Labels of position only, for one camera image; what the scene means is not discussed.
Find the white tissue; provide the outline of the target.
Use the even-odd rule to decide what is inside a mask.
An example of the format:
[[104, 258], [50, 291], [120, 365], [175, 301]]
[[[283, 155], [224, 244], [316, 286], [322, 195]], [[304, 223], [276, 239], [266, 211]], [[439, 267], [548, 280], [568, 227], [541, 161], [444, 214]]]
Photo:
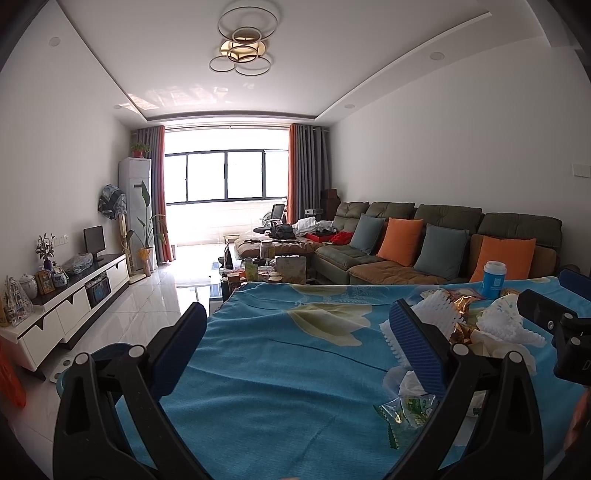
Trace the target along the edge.
[[508, 294], [485, 308], [470, 335], [469, 347], [477, 355], [500, 359], [510, 352], [517, 352], [523, 357], [529, 373], [535, 375], [536, 360], [528, 346], [542, 348], [546, 340], [541, 334], [524, 327], [517, 301], [517, 294]]

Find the green clear snack wrapper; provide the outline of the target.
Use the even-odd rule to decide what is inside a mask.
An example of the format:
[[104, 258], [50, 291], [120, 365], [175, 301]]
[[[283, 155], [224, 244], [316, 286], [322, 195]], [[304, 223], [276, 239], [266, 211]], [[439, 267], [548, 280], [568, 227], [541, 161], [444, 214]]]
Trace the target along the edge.
[[438, 405], [439, 400], [431, 394], [398, 396], [375, 405], [374, 410], [388, 424], [390, 447], [400, 450], [410, 446], [420, 435]]

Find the gold foil wrapper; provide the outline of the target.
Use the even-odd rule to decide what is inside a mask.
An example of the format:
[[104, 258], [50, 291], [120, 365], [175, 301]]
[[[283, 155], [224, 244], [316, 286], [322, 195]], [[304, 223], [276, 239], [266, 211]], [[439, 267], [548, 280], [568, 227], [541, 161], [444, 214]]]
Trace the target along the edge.
[[517, 342], [517, 331], [523, 321], [517, 308], [518, 295], [509, 292], [471, 312], [473, 304], [482, 303], [485, 298], [474, 289], [450, 290], [451, 298], [462, 315], [462, 323], [491, 335], [501, 341]]

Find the white foam net sleeve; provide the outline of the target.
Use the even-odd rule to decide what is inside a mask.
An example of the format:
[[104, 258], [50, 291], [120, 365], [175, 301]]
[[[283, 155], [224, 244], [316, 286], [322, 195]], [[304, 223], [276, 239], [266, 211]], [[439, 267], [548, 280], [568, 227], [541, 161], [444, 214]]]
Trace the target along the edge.
[[[462, 321], [462, 315], [452, 301], [451, 292], [446, 289], [420, 286], [405, 301], [423, 323], [436, 326], [447, 340], [451, 338], [455, 325]], [[381, 323], [380, 330], [399, 365], [410, 370], [411, 364], [394, 335], [389, 319]]]

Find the white bathroom scale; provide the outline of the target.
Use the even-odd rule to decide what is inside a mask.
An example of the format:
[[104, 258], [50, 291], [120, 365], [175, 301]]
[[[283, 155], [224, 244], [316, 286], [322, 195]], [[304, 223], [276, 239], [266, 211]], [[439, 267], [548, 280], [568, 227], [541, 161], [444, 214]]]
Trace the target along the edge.
[[74, 357], [72, 355], [64, 355], [62, 356], [55, 367], [53, 368], [51, 374], [49, 375], [48, 379], [50, 382], [56, 384], [60, 378], [60, 376], [71, 367], [73, 364]]

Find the orange cushion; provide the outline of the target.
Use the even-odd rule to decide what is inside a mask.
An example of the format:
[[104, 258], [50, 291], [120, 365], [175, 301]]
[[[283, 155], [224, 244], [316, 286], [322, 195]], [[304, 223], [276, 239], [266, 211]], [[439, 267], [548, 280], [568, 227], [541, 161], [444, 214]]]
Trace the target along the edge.
[[377, 256], [403, 267], [413, 264], [423, 230], [422, 219], [390, 218]]
[[535, 248], [535, 239], [497, 239], [484, 236], [471, 282], [483, 280], [484, 267], [489, 261], [505, 264], [507, 268], [506, 280], [527, 279]]

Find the grey-blue cushion near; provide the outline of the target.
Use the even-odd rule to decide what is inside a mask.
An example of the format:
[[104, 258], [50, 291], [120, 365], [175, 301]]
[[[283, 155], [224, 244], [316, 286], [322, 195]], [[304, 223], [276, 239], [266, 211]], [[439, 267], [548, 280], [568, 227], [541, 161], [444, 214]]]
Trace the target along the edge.
[[452, 280], [460, 272], [469, 237], [468, 230], [428, 224], [414, 269], [424, 274]]

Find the grey-blue cushion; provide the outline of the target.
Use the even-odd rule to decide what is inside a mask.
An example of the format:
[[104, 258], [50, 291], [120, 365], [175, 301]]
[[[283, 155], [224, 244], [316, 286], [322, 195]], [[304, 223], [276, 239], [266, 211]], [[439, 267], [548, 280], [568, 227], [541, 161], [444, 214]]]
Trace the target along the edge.
[[353, 232], [349, 246], [365, 254], [372, 253], [384, 227], [384, 219], [363, 214]]
[[452, 280], [460, 272], [469, 237], [468, 230], [428, 224], [414, 269], [424, 274]]

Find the blue floral tablecloth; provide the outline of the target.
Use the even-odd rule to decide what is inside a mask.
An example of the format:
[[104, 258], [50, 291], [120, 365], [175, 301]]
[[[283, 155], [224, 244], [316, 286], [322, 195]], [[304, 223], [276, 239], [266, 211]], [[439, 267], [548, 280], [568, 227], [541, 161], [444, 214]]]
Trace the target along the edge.
[[474, 285], [243, 286], [161, 406], [216, 479], [380, 479], [401, 451], [377, 409], [408, 369], [384, 324], [433, 295], [486, 305]]

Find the orange cushion far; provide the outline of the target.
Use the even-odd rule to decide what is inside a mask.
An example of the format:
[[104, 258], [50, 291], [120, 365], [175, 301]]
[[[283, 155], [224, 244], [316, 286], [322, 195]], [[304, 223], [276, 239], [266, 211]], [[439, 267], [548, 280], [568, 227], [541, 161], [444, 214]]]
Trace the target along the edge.
[[377, 256], [403, 267], [413, 264], [423, 230], [422, 219], [390, 218]]

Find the tall green potted plant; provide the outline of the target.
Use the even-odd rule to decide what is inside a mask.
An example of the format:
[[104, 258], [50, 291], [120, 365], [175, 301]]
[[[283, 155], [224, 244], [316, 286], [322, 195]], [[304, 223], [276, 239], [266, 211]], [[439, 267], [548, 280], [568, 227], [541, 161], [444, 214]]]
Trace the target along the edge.
[[142, 272], [149, 277], [153, 271], [152, 257], [155, 242], [159, 240], [166, 243], [165, 215], [152, 213], [151, 197], [144, 180], [133, 183], [131, 193], [128, 211], [135, 217], [135, 222], [130, 222], [130, 243], [133, 244], [132, 250]]

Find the white standing air conditioner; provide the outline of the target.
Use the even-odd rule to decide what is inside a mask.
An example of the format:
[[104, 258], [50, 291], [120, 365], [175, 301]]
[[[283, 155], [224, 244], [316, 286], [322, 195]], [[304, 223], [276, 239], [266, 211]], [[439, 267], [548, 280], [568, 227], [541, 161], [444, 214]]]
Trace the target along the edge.
[[151, 215], [151, 207], [146, 208], [142, 195], [142, 187], [151, 194], [151, 160], [146, 158], [127, 157], [118, 164], [118, 186], [126, 197], [126, 227], [132, 230], [128, 244], [135, 271], [142, 271], [143, 264], [138, 255], [145, 241], [145, 221]]

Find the left grey orange curtain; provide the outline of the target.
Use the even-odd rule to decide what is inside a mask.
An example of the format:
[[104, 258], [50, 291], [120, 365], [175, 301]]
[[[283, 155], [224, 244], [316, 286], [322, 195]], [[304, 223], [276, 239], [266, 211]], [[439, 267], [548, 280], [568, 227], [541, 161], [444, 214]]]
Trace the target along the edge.
[[166, 223], [164, 198], [164, 126], [138, 129], [131, 134], [131, 153], [151, 160], [151, 209], [155, 234], [155, 257], [158, 265], [173, 260]]

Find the grey orange curtain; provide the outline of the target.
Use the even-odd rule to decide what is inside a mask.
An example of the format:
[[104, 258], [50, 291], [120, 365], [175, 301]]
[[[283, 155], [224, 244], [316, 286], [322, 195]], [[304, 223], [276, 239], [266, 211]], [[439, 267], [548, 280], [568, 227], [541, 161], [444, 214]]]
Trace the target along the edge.
[[325, 127], [291, 124], [288, 132], [287, 220], [294, 223], [320, 209], [322, 191], [331, 188], [331, 146]]
[[158, 265], [173, 260], [166, 223], [164, 198], [164, 126], [138, 129], [131, 134], [131, 153], [151, 160], [151, 209], [155, 234], [155, 257]]

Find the window frame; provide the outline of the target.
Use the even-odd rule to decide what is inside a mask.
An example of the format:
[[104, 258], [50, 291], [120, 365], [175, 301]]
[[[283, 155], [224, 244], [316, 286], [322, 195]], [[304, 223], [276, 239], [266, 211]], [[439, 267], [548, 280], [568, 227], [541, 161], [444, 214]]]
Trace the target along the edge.
[[283, 199], [287, 180], [286, 150], [229, 149], [164, 156], [168, 205]]

